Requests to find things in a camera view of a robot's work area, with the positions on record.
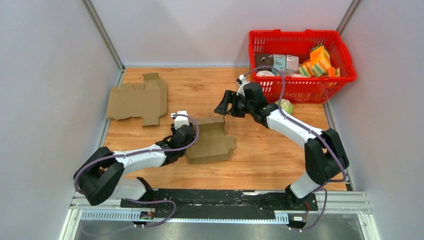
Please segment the brown cardboard paper box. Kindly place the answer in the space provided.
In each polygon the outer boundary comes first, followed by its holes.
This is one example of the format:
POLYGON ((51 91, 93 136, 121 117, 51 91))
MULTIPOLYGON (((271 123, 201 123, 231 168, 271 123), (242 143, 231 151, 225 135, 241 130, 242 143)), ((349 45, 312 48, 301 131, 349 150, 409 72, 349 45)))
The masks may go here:
POLYGON ((226 134, 226 122, 222 115, 197 118, 198 139, 186 150, 188 162, 204 164, 229 160, 236 149, 234 136, 226 134))

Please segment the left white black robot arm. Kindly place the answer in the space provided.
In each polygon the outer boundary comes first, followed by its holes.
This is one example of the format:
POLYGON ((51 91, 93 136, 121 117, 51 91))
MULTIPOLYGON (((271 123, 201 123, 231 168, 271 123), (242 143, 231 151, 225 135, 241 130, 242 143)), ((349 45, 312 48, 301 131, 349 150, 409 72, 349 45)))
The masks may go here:
POLYGON ((74 173, 74 188, 90 205, 102 204, 113 195, 122 176, 176 162, 193 145, 195 138, 195 128, 183 125, 172 135, 145 148, 112 151, 107 146, 100 147, 74 173))

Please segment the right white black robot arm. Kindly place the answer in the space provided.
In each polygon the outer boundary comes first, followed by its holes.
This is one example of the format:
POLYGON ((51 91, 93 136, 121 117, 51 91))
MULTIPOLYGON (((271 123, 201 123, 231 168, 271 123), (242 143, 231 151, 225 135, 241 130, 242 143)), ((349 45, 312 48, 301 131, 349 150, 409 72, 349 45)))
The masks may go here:
POLYGON ((214 113, 243 118, 246 114, 267 129, 274 130, 304 150, 305 172, 285 188, 284 203, 299 209, 306 198, 338 174, 346 175, 349 160, 338 132, 305 124, 276 103, 268 103, 257 82, 240 85, 237 91, 226 90, 214 113))

